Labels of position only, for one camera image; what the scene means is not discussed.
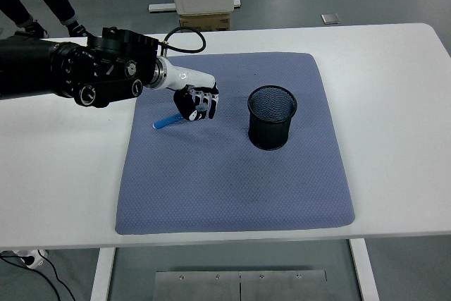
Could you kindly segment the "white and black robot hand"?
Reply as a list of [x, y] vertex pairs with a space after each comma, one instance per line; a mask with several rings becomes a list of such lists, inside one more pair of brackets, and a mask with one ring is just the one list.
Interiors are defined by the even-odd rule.
[[173, 101], [187, 121], [213, 119], [218, 106], [218, 88], [214, 76], [198, 70], [174, 66], [167, 58], [158, 57], [162, 82], [159, 89], [174, 91]]

